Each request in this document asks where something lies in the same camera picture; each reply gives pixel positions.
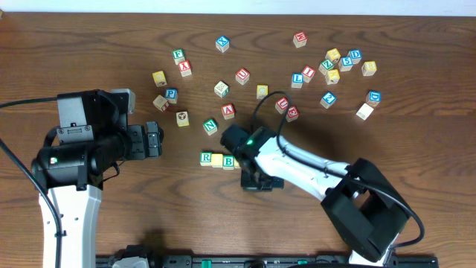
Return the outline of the green R block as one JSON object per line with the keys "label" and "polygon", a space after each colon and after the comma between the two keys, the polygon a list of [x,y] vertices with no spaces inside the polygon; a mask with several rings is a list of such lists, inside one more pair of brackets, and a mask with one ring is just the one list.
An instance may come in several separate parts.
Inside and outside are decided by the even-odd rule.
{"label": "green R block", "polygon": [[211,166],[212,164],[212,152],[201,152],[199,164],[201,166]]}

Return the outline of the green B block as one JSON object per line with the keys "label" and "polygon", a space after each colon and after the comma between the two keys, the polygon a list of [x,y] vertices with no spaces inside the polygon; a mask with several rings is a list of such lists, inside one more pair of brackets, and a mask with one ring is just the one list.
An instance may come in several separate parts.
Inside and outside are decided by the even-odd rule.
{"label": "green B block", "polygon": [[224,155],[222,158],[222,168],[224,170],[233,170],[234,169],[234,157],[229,155]]}

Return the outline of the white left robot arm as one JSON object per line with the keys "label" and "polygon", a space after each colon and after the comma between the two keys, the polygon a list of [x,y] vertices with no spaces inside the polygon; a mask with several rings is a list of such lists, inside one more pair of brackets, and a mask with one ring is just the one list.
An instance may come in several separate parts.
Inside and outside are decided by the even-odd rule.
{"label": "white left robot arm", "polygon": [[95,267],[104,172],[118,168],[120,160],[161,155],[164,132],[155,121],[130,125],[91,141],[53,144],[66,133],[89,131],[90,126],[51,129],[32,162],[32,173],[46,191],[39,198],[44,267]]}

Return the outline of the yellow O block placed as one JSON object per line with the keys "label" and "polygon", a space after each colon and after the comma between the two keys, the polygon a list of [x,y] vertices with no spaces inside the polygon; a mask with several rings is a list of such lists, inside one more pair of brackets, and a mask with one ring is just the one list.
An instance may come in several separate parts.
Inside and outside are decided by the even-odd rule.
{"label": "yellow O block placed", "polygon": [[219,153],[213,153],[211,155],[211,166],[214,168],[222,168],[223,166],[223,155]]}

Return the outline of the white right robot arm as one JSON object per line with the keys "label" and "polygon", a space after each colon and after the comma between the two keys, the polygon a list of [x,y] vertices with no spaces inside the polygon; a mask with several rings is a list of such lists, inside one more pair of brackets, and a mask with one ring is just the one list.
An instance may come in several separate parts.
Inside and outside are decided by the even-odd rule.
{"label": "white right robot arm", "polygon": [[382,172],[366,159],[334,162],[289,143],[261,127],[249,133],[229,127],[221,138],[241,165],[242,187],[266,191],[287,181],[311,194],[341,239],[351,248],[349,262],[383,267],[414,211]]}

